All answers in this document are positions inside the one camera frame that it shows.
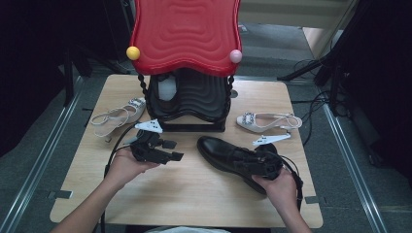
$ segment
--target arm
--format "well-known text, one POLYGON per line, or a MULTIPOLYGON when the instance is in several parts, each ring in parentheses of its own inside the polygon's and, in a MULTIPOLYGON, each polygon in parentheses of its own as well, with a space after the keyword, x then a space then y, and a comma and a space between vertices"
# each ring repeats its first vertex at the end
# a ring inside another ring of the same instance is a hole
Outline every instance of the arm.
POLYGON ((289 232, 311 232, 296 206, 296 184, 292 174, 282 169, 275 180, 267 180, 253 175, 255 182, 260 184, 267 193, 272 205, 282 218, 289 232))
POLYGON ((130 150, 119 150, 102 183, 51 232, 91 232, 115 194, 137 175, 156 166, 138 162, 130 150))

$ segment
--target metal rail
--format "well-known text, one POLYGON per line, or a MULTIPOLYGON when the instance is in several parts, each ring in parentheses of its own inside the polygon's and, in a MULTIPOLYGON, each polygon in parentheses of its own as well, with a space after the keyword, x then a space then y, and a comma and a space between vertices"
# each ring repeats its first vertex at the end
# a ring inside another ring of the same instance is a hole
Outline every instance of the metal rail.
POLYGON ((52 157, 54 149, 64 131, 70 116, 73 114, 78 101, 82 88, 84 86, 83 79, 78 77, 75 84, 75 89, 78 91, 74 95, 73 100, 63 108, 57 122, 55 123, 49 138, 46 140, 45 145, 39 153, 30 173, 28 174, 23 186, 18 192, 11 209, 9 210, 5 220, 3 221, 0 232, 15 232, 21 216, 33 196, 33 193, 46 170, 46 167, 52 157))
POLYGON ((352 154, 339 120, 332 114, 328 105, 324 105, 324 110, 373 232, 388 232, 375 200, 363 178, 361 169, 352 154))

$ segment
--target pink ball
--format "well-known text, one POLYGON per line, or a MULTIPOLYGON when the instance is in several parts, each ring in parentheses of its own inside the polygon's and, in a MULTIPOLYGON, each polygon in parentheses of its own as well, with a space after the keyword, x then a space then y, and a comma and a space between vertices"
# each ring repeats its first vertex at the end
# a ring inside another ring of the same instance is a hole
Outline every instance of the pink ball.
POLYGON ((231 51, 230 60, 233 63, 239 63, 242 60, 242 52, 240 50, 231 51))

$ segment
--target person's left hand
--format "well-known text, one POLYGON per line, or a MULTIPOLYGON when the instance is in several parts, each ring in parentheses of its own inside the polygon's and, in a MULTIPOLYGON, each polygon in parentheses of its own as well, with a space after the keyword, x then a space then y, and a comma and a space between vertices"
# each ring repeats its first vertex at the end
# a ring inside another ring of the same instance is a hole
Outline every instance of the person's left hand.
POLYGON ((105 181, 115 184, 119 189, 129 183, 136 176, 146 170, 157 167, 159 164, 152 162, 139 162, 134 158, 131 150, 120 149, 113 159, 105 181))

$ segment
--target shoe sole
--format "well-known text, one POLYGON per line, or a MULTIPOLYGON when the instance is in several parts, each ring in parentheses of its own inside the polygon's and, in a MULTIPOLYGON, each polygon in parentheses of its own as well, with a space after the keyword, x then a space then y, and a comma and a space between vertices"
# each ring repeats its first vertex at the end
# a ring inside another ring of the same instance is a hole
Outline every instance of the shoe sole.
POLYGON ((218 169, 222 172, 231 173, 231 174, 234 174, 234 175, 237 175, 237 176, 241 177, 243 179, 243 182, 245 182, 254 191, 256 191, 260 194, 266 195, 266 190, 264 190, 264 188, 262 186, 260 186, 258 183, 250 181, 248 178, 246 178, 241 173, 237 173, 237 172, 232 171, 232 170, 227 170, 224 167, 220 166, 219 164, 215 163, 215 161, 209 159, 208 156, 205 155, 206 152, 203 151, 203 149, 200 146, 197 146, 197 149, 199 150, 200 154, 204 157, 204 159, 206 159, 206 161, 208 161, 214 168, 216 168, 216 169, 218 169))

